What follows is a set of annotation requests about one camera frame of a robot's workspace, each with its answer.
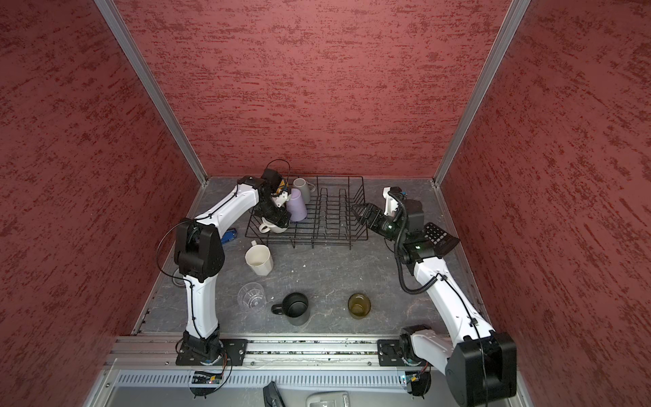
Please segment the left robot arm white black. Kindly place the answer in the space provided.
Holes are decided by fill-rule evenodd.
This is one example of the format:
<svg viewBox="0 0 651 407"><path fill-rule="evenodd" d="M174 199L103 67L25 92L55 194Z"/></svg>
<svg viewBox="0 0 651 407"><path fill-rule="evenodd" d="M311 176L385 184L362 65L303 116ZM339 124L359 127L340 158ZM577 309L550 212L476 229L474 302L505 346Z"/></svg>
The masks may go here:
<svg viewBox="0 0 651 407"><path fill-rule="evenodd" d="M288 227L290 200L286 178L265 168L262 175L244 176L218 203L193 218L184 218L170 232L176 234L174 262L177 276L186 288L188 322L182 334L176 364L194 362L204 366L224 365L227 352L220 341L220 322L216 312L217 276L225 264L222 237L247 212L278 227Z"/></svg>

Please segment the red inside white mug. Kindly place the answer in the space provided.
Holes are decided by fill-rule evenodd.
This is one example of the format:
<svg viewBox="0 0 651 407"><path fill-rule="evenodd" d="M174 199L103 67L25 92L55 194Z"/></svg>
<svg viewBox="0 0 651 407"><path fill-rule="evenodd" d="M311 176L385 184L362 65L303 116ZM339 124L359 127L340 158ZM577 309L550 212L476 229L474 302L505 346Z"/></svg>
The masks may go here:
<svg viewBox="0 0 651 407"><path fill-rule="evenodd" d="M278 227L269 220L266 220L266 218L262 218L261 224L259 226L259 232L261 233L281 234L283 232L286 232L286 230L288 230L286 227Z"/></svg>

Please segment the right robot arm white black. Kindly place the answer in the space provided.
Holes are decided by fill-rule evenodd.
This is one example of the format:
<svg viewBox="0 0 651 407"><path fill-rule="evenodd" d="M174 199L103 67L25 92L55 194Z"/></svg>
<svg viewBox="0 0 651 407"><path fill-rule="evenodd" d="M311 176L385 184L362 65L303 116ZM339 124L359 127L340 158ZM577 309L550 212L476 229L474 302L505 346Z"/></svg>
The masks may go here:
<svg viewBox="0 0 651 407"><path fill-rule="evenodd" d="M444 259L459 239L424 218L421 202L399 188L385 191L385 206L358 203L360 225L393 243L400 288L425 293L437 309L448 338L425 326L406 327L400 337L408 364L425 362L444 374L460 406L489 405L517 393L517 348L506 332L496 332L454 280Z"/></svg>

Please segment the grey white mug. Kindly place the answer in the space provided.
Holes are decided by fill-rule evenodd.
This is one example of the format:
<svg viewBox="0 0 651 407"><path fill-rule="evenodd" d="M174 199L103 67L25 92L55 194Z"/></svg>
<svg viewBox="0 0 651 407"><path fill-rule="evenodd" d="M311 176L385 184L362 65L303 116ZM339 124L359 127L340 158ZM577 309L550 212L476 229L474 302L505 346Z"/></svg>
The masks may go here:
<svg viewBox="0 0 651 407"><path fill-rule="evenodd" d="M315 184L301 177L296 178L293 181L293 188L296 188L301 192L301 197L306 205L311 202L311 199L316 194L317 190Z"/></svg>

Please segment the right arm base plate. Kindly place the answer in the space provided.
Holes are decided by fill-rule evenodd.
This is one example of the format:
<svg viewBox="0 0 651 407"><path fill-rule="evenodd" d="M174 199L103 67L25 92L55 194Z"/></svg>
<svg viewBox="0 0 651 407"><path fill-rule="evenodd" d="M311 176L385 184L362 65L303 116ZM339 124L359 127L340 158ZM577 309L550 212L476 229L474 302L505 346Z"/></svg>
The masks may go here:
<svg viewBox="0 0 651 407"><path fill-rule="evenodd" d="M377 341L380 366L425 367L444 371L452 349L436 337L415 336L407 339Z"/></svg>

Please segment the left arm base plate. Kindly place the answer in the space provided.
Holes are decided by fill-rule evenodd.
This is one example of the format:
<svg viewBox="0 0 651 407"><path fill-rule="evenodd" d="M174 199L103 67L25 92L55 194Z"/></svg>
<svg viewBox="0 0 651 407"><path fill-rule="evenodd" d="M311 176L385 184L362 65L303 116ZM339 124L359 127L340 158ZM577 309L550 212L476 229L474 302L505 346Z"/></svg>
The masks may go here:
<svg viewBox="0 0 651 407"><path fill-rule="evenodd" d="M212 341L196 337L181 339L176 346L176 365L217 367L231 364L232 366L241 366L247 345L246 339Z"/></svg>

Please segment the lilac plastic cup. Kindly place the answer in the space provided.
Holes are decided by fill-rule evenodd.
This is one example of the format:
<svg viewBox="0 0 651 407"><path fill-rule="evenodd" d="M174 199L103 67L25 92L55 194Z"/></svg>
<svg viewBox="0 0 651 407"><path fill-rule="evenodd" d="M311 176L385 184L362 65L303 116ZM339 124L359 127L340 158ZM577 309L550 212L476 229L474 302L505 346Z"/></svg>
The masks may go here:
<svg viewBox="0 0 651 407"><path fill-rule="evenodd" d="M287 201L287 210L291 222L301 222L307 218L306 203L303 201L303 194L298 188L292 188L290 199Z"/></svg>

